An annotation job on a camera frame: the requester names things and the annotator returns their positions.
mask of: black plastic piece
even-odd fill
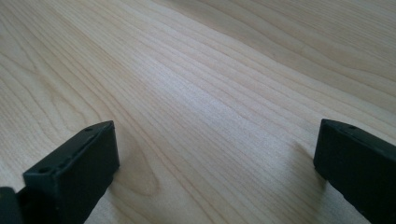
[[[113,121],[92,125],[27,170],[18,194],[0,188],[0,223],[84,223],[119,167]]]
[[[323,119],[316,170],[372,223],[396,223],[396,147],[355,126]]]

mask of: wood grain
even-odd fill
[[[314,170],[321,119],[396,144],[389,0],[0,0],[0,186],[113,119],[87,223],[368,223]]]

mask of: black object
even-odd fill
[[[83,223],[119,167],[113,121],[92,125],[23,173],[20,192],[0,188],[0,223]]]
[[[316,170],[372,223],[396,223],[396,147],[357,127],[323,119]]]

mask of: wooden surface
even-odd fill
[[[113,119],[87,223],[367,223],[314,170],[320,120],[396,144],[392,0],[0,0],[0,186]]]

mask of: small hole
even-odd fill
[[[49,168],[49,167],[43,167],[43,168],[41,168],[41,169],[38,170],[38,172],[39,172],[40,174],[44,174],[44,173],[46,173],[46,172],[48,172],[48,171],[50,171],[50,168]]]

